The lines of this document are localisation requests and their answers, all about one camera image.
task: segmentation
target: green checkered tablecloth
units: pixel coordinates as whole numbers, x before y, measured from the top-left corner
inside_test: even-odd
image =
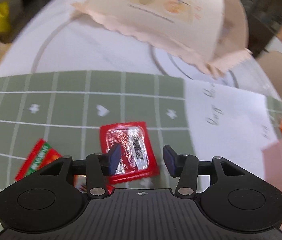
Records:
[[[270,97],[267,101],[274,129],[281,137],[281,103]],[[169,117],[167,109],[176,111],[177,117]],[[163,165],[163,145],[170,144],[179,154],[195,154],[182,79],[106,71],[0,78],[0,191],[15,182],[15,175],[39,138],[62,155],[84,159],[101,150],[100,126],[131,121],[147,123],[161,174],[115,186],[174,190],[178,178],[171,178]]]

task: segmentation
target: curved gray line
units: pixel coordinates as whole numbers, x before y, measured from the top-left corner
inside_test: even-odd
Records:
[[[231,75],[231,77],[232,77],[232,79],[233,79],[234,87],[239,88],[239,83],[238,83],[238,80],[237,80],[237,78],[235,77],[234,73],[233,73],[231,70],[229,70],[229,73],[230,73],[230,75]]]
[[[159,71],[165,75],[165,76],[169,76],[168,73],[164,70],[164,68],[161,66],[161,64],[159,63],[159,61],[157,60],[156,56],[154,55],[154,49],[155,47],[153,47],[152,45],[149,45],[150,48],[150,55],[154,61],[154,63],[156,64],[157,68],[159,69]]]
[[[173,57],[171,54],[168,54],[169,59],[171,60],[172,64],[183,74],[186,75],[188,78],[190,78],[191,80],[193,80],[193,78],[189,77],[187,74],[185,74],[179,67],[178,65],[175,63]]]
[[[84,16],[85,14],[81,13],[79,15],[77,15],[76,17],[73,17],[69,20],[67,20],[65,23],[61,24],[59,27],[57,27],[47,38],[46,40],[42,43],[42,45],[39,48],[39,51],[37,53],[37,55],[35,56],[33,63],[32,63],[32,67],[31,67],[31,73],[35,73],[37,71],[37,67],[38,67],[38,63],[42,57],[43,52],[45,51],[45,49],[47,48],[47,46],[49,45],[49,43],[53,40],[53,38],[61,31],[63,30],[67,25],[69,25],[71,22],[73,22],[74,20]]]

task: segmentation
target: yellow plastic bag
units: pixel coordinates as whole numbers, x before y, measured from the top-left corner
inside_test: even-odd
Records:
[[[0,3],[0,34],[9,33],[11,30],[10,11],[7,2]]]

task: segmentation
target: silver screw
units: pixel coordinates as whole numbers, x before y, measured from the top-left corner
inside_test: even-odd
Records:
[[[182,187],[182,188],[179,188],[178,192],[181,194],[181,195],[185,195],[185,196],[189,196],[191,194],[193,194],[193,189],[189,188],[189,187]]]
[[[95,187],[95,188],[90,190],[90,194],[94,195],[94,196],[101,196],[104,193],[105,193],[105,190],[103,188],[100,188],[100,187]]]

